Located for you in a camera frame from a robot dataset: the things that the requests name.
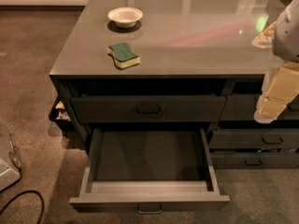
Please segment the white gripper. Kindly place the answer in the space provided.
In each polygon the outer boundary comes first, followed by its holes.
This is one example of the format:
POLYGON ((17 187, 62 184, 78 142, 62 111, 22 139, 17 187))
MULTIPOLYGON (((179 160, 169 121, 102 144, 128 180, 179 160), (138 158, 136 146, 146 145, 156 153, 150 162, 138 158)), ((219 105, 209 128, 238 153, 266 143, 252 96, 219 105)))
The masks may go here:
MULTIPOLYGON (((274 21, 254 37, 252 45, 260 49, 271 48, 275 28, 274 21)), ((299 66, 269 68, 263 77, 262 93, 256 104, 254 120, 261 124, 271 123, 298 94, 299 66)))

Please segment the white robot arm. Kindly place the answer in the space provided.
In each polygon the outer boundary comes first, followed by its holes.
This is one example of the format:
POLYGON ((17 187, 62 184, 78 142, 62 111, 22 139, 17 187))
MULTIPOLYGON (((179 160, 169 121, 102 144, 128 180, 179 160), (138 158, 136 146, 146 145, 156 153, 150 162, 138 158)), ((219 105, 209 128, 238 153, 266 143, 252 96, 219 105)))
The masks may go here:
POLYGON ((261 124, 276 120, 299 94, 299 0, 291 0, 278 19, 257 35, 252 45, 271 48, 283 64, 263 78, 254 119, 261 124))

